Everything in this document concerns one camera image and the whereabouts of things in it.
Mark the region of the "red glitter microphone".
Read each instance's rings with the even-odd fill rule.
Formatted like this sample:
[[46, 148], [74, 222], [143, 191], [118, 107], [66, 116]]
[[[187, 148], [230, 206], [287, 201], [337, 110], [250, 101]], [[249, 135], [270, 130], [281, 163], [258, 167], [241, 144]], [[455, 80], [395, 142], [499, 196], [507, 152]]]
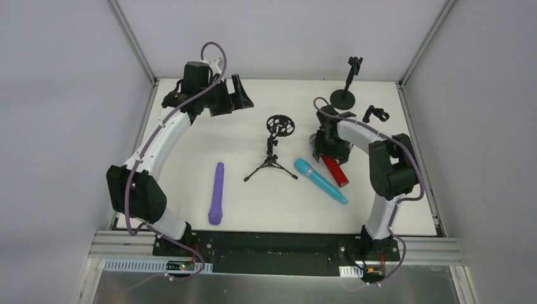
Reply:
[[313, 156], [313, 158], [316, 160], [316, 162], [319, 162], [320, 159], [324, 162], [325, 166], [339, 187], [345, 187], [348, 185], [349, 180], [347, 176], [334, 158], [326, 155]]

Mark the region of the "teal toy microphone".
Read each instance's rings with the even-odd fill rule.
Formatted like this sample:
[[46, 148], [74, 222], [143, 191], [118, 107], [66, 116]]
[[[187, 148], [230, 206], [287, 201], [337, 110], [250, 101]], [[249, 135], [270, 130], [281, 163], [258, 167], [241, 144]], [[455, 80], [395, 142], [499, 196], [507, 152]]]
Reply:
[[348, 199], [344, 196], [344, 194], [338, 188], [332, 185], [325, 177], [318, 173], [307, 161], [302, 158], [298, 158], [294, 162], [294, 167], [300, 174], [312, 181], [331, 198], [344, 205], [348, 204]]

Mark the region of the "purple toy microphone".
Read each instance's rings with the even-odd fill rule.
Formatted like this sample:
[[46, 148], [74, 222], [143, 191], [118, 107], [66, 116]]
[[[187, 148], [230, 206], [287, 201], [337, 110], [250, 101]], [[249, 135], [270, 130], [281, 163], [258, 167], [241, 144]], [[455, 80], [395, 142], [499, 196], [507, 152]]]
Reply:
[[224, 164], [222, 162], [218, 162], [215, 169], [212, 203], [208, 212], [208, 221], [211, 225], [219, 225], [223, 218], [222, 201], [224, 190], [224, 172]]

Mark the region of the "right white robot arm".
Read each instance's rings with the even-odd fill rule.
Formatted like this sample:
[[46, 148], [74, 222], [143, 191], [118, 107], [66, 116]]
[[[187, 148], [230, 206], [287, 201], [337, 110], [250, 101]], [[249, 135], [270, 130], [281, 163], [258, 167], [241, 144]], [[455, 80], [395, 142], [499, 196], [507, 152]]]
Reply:
[[366, 255], [389, 246], [399, 204], [422, 177], [408, 135], [388, 136], [371, 126], [342, 115], [316, 113], [320, 127], [315, 135], [313, 157], [325, 156], [337, 164], [346, 163], [352, 148], [369, 157], [369, 180], [375, 192], [371, 213], [360, 232], [360, 251]]

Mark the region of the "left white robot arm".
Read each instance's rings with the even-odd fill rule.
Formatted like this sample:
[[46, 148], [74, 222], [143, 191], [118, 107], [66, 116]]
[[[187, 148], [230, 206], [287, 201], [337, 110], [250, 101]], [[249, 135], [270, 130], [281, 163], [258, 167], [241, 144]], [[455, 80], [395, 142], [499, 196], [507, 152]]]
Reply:
[[234, 92], [229, 92], [222, 78], [225, 66], [223, 58], [186, 63], [183, 78], [164, 97], [148, 137], [123, 165], [112, 165], [107, 170], [114, 211], [144, 222], [174, 240], [183, 238], [190, 225], [168, 208], [158, 179], [180, 137], [204, 110], [214, 117], [254, 106], [238, 74], [232, 75]]

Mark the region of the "black round-base mic stand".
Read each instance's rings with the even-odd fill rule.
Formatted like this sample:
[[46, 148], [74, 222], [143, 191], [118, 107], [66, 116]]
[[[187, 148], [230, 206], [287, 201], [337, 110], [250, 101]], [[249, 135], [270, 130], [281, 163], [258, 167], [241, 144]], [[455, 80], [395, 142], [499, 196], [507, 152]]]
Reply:
[[349, 89], [354, 76], [357, 76], [360, 72], [362, 62], [362, 57], [349, 57], [348, 64], [350, 65], [350, 70], [345, 81], [345, 86], [343, 89], [335, 90], [330, 96], [330, 103], [333, 107], [339, 110], [349, 110], [355, 105], [355, 96]]

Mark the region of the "black tripod clip stand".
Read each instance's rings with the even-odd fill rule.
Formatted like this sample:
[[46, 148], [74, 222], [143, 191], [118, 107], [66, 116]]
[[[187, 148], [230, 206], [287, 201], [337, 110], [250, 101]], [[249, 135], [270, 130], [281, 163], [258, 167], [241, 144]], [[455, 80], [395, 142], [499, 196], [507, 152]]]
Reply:
[[389, 120], [390, 115], [383, 108], [376, 108], [374, 105], [370, 105], [362, 118], [362, 122], [368, 124], [371, 116], [377, 117], [381, 122]]

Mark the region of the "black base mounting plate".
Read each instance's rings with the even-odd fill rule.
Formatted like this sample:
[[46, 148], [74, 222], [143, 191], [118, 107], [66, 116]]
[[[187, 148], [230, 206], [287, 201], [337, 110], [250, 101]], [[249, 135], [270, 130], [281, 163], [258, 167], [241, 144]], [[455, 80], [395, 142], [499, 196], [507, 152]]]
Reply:
[[394, 239], [371, 245], [359, 234], [191, 231], [183, 249], [155, 239], [153, 255], [190, 259], [196, 250], [218, 274], [332, 277], [340, 267], [398, 263], [402, 248]]

